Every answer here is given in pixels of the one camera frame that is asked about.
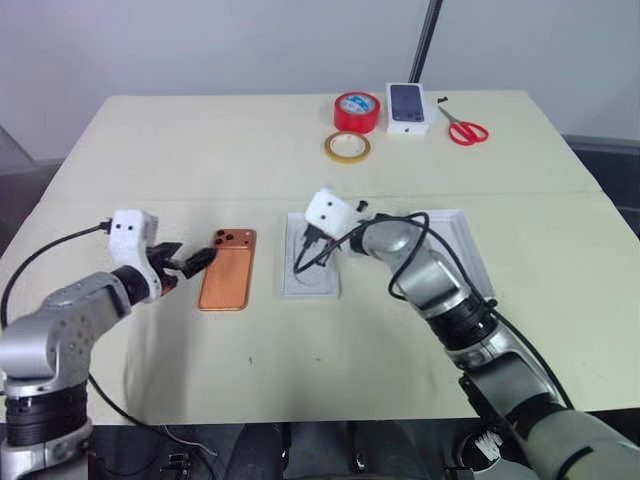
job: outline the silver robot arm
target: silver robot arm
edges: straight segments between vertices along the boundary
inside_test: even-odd
[[[91,478],[86,385],[93,346],[133,305],[175,287],[177,278],[165,268],[190,278],[215,258],[208,248],[185,262],[173,260],[182,244],[152,246],[156,227],[157,219],[144,212],[116,212],[110,244],[120,268],[54,292],[0,337],[0,367],[7,376],[2,479]]]
[[[365,220],[328,191],[316,194],[305,217],[334,239]],[[351,237],[348,249],[396,273],[412,255],[421,231],[403,221],[376,223]],[[512,432],[541,479],[637,477],[638,448],[595,417],[562,406],[540,364],[427,240],[396,285],[462,370],[460,385],[474,409]]]

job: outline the scissors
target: scissors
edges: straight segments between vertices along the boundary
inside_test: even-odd
[[[484,142],[489,138],[489,132],[482,125],[471,122],[463,122],[447,112],[444,108],[438,107],[444,116],[449,119],[449,138],[458,145],[468,147],[476,143]]]

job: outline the white cable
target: white cable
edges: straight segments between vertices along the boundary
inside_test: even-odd
[[[480,435],[473,442],[475,446],[482,452],[482,454],[487,458],[487,460],[494,461],[498,460],[500,455],[500,446],[503,441],[500,435],[491,430],[487,430],[483,435]]]
[[[169,431],[169,427],[167,427],[166,425],[163,425],[162,428],[164,428],[164,431],[167,432],[167,435],[169,435],[173,440],[175,440],[178,443],[182,443],[183,445],[191,445],[192,447],[198,447],[201,448],[202,450],[204,450],[206,453],[208,453],[209,455],[211,455],[213,458],[217,458],[218,454],[216,452],[214,452],[213,450],[210,450],[209,448],[206,447],[206,445],[203,445],[202,443],[198,443],[198,442],[190,442],[188,440],[183,440],[182,438],[178,438],[176,437],[173,433],[171,433]]]

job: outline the wall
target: wall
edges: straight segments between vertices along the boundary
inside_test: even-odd
[[[425,0],[0,2],[0,125],[67,155],[109,95],[382,90],[406,80]]]
[[[640,142],[638,0],[444,0],[430,89],[524,89],[560,132]]]
[[[6,0],[0,125],[67,155],[109,95],[382,90],[426,0]],[[638,0],[445,0],[430,89],[525,89],[562,133],[640,141]]]

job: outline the tape roll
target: tape roll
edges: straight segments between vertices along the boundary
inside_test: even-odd
[[[348,92],[336,98],[333,124],[338,130],[369,133],[378,123],[380,102],[364,92]]]
[[[369,140],[356,132],[336,132],[324,141],[327,156],[338,163],[358,163],[371,151]]]

